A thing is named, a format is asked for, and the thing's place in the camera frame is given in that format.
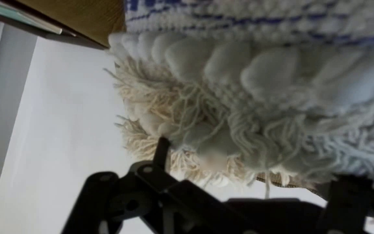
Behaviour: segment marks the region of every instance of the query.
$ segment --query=white mop head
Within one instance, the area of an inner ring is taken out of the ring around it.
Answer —
[[[374,181],[374,1],[129,0],[111,36],[128,148],[191,179]]]

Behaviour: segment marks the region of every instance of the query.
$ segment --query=cotton mop fringe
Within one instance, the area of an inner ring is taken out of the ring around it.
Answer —
[[[212,55],[217,55],[220,47],[213,47],[205,68],[212,64]],[[250,183],[267,172],[280,173],[283,183],[291,177],[305,185],[328,182],[333,174],[367,176],[374,181],[374,86],[357,77],[361,95],[357,91],[348,94],[347,88],[333,88],[333,95],[347,92],[343,103],[322,103],[316,98],[318,90],[313,91],[316,87],[312,86],[318,77],[333,73],[325,69],[347,53],[352,51],[333,49],[324,65],[315,69],[317,74],[313,73],[316,75],[308,81],[309,86],[291,82],[283,94],[287,99],[295,99],[278,105],[273,96],[261,94],[264,85],[257,95],[243,95],[247,88],[235,79],[231,83],[222,79],[212,83],[205,73],[198,73],[194,82],[186,82],[187,78],[180,77],[183,74],[174,69],[176,60],[160,64],[134,60],[128,53],[122,60],[121,51],[117,56],[118,90],[130,113],[122,125],[126,147],[138,159],[152,157],[157,139],[168,137],[176,146],[172,168],[202,185],[226,179]],[[261,56],[263,52],[252,56],[239,77],[246,77],[254,57]],[[335,87],[344,79],[347,85],[351,77],[346,74],[335,79]],[[369,92],[373,92],[370,98],[361,98]]]
[[[111,52],[135,155],[164,135],[173,168],[203,183],[374,181],[374,1],[126,5]]]

